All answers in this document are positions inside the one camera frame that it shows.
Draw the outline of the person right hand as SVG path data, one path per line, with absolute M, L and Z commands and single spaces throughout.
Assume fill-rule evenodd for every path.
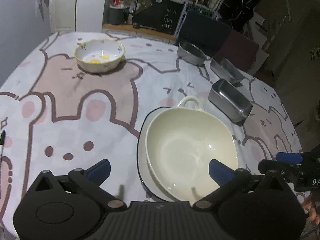
M 306 197 L 304 199 L 304 201 L 302 202 L 302 208 L 309 209 L 308 216 L 309 216 L 310 222 L 312 224 L 319 225 L 319 217 L 317 216 L 317 211 L 316 211 L 314 204 L 313 204 L 313 196 L 312 195 L 309 195 L 308 197 Z

